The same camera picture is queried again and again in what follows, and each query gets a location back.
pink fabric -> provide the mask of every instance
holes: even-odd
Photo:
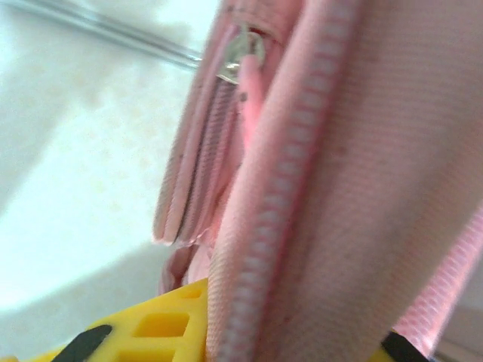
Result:
[[[243,58],[239,71],[238,85],[241,99],[241,116],[243,122],[243,139],[245,149],[248,149],[260,117],[264,96],[263,81],[260,74],[258,59],[254,55]]]
[[[250,14],[246,13],[245,9],[232,9],[231,7],[232,2],[227,1],[222,5],[222,10],[229,8],[230,13],[234,13],[237,19],[243,20],[246,17],[249,17]],[[178,130],[177,139],[175,144],[173,145],[172,154],[170,157],[170,164],[168,165],[168,170],[165,175],[165,181],[163,182],[162,190],[159,195],[158,199],[158,206],[155,215],[155,222],[154,222],[154,239],[156,242],[164,241],[166,244],[171,244],[175,239],[175,231],[170,229],[163,229],[160,227],[161,224],[165,223],[165,220],[169,218],[170,213],[177,215],[178,218],[181,218],[181,211],[182,208],[180,205],[176,204],[176,194],[173,196],[173,201],[167,199],[166,195],[169,195],[176,182],[180,177],[184,178],[185,180],[183,183],[189,184],[187,181],[191,179],[180,171],[180,165],[176,164],[176,160],[180,158],[180,155],[186,155],[189,151],[186,149],[185,145],[188,143],[187,134],[189,134],[189,124],[195,123],[196,127],[199,127],[197,122],[202,122],[200,119],[200,115],[196,115],[194,112],[195,103],[207,103],[210,99],[210,93],[205,94],[201,93],[198,94],[195,90],[199,89],[200,83],[202,84],[203,78],[206,74],[211,74],[214,77],[214,74],[217,73],[217,67],[210,67],[211,63],[220,62],[220,55],[214,51],[214,45],[216,42],[214,41],[217,39],[219,42],[226,42],[226,38],[223,35],[217,34],[217,27],[223,25],[224,16],[226,16],[226,12],[222,11],[221,15],[219,15],[219,20],[217,22],[217,26],[215,26],[212,40],[208,44],[206,53],[210,54],[204,58],[204,62],[201,65],[200,72],[198,73],[197,79],[195,80],[195,84],[193,85],[192,95],[189,98],[188,104],[186,105],[185,114],[183,116],[183,120],[180,125],[180,129]],[[280,23],[278,25],[278,30],[282,31],[284,29],[285,23]],[[274,32],[274,35],[277,37],[284,38],[284,32]],[[249,121],[246,124],[243,122],[243,118],[245,117],[245,108],[244,106],[240,107],[241,113],[243,113],[240,117],[242,122],[241,127],[237,127],[235,130],[235,134],[231,141],[231,149],[227,156],[226,168],[228,169],[226,174],[234,174],[233,170],[235,170],[238,166],[238,160],[241,158],[240,154],[243,153],[243,149],[249,143],[249,139],[253,136],[254,126],[257,123],[257,113],[260,111],[260,107],[263,102],[263,95],[266,93],[266,90],[269,88],[271,80],[277,70],[277,65],[280,62],[281,54],[282,54],[282,47],[276,41],[271,38],[268,38],[266,41],[266,49],[269,50],[269,53],[266,55],[263,73],[254,72],[254,68],[256,66],[254,59],[250,59],[251,57],[247,57],[248,61],[244,61],[244,65],[242,67],[242,72],[247,73],[247,75],[242,76],[241,80],[241,88],[238,90],[237,97],[239,99],[240,94],[244,93],[242,89],[245,89],[249,92],[250,99],[249,99],[249,111],[247,116],[249,117]],[[232,188],[234,180],[231,179],[229,181],[226,188],[222,189],[221,195],[218,198],[217,206],[214,208],[214,215],[211,227],[206,230],[204,233],[199,235],[195,241],[182,241],[182,244],[178,244],[175,246],[174,252],[168,259],[168,261],[162,267],[162,276],[158,286],[158,291],[160,293],[166,293],[170,290],[173,290],[176,287],[182,286],[184,284],[192,283],[193,281],[197,281],[202,278],[206,278],[208,276],[208,269],[202,268],[198,264],[199,260],[204,260],[207,257],[211,257],[214,248],[214,242],[217,236],[218,228],[221,223],[221,218],[223,215],[224,207],[226,205],[226,201],[229,197],[230,190]],[[178,186],[180,189],[186,189],[187,186],[181,185]],[[206,247],[198,248],[196,245],[203,244]],[[195,258],[194,263],[192,264],[192,259],[196,254],[198,255]]]
[[[343,36],[344,28],[328,23],[349,19],[358,4],[223,3],[193,89],[214,75],[209,70],[213,41],[222,38],[233,20],[230,14],[236,21],[250,20],[280,46],[268,54],[263,69],[263,105],[257,99],[264,96],[255,96],[256,102],[242,107],[250,147],[238,175],[224,189],[212,227],[199,236],[201,246],[177,250],[163,283],[163,290],[170,290],[203,278],[211,264],[211,360],[219,356],[223,340],[238,338],[238,360],[253,353],[260,361],[363,362],[394,325],[428,355],[481,255],[482,211],[471,216],[483,199],[483,106],[478,101],[483,5],[365,2],[360,22],[350,19],[357,31],[347,43],[347,67],[338,74],[329,102],[314,72],[325,72],[332,58],[317,54],[339,56],[337,46],[323,44]],[[250,89],[251,79],[243,78],[240,88]],[[304,93],[306,88],[315,92]],[[193,94],[187,119],[193,103],[202,102]],[[245,331],[254,338],[243,340],[240,333],[227,333],[230,315],[240,309],[233,302],[236,281],[253,247],[251,232],[270,177],[286,157],[284,140],[294,134],[291,122],[300,117],[297,103],[321,105],[330,113],[316,135],[297,212],[284,226],[289,232],[283,235],[283,253],[276,255],[279,268],[263,323],[260,330]],[[179,144],[188,128],[182,125]],[[168,212],[159,210],[165,219]],[[259,341],[255,349],[254,340]]]

pink pouch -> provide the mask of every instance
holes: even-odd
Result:
[[[482,16],[222,3],[154,226],[162,292],[209,274],[208,360],[432,353],[483,248]]]

yellow plastic object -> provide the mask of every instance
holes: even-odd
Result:
[[[202,362],[208,325],[207,289],[208,280],[204,279],[97,321],[89,329],[108,324],[113,330],[88,361]],[[31,362],[51,362],[58,353]]]
[[[0,358],[0,362],[19,362],[15,357],[3,357]]]
[[[379,348],[376,353],[374,353],[368,362],[395,362],[391,356],[387,354],[384,349]]]

